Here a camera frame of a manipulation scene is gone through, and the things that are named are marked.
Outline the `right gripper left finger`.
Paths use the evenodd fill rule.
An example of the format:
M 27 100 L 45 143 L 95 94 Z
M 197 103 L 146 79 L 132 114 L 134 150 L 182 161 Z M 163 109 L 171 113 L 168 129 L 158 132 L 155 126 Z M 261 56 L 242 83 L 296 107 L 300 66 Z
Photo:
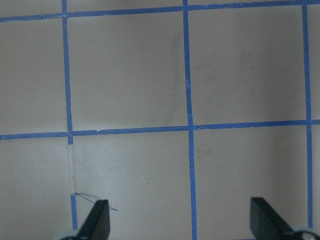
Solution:
M 82 227 L 77 240 L 107 240 L 111 231 L 109 201 L 97 200 Z

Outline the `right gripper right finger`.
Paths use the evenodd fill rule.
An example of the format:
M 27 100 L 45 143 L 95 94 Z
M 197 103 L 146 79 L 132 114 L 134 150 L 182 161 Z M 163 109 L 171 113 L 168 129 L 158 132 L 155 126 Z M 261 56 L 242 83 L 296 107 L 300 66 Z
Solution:
M 250 199 L 249 226 L 256 240 L 293 240 L 295 235 L 263 197 Z

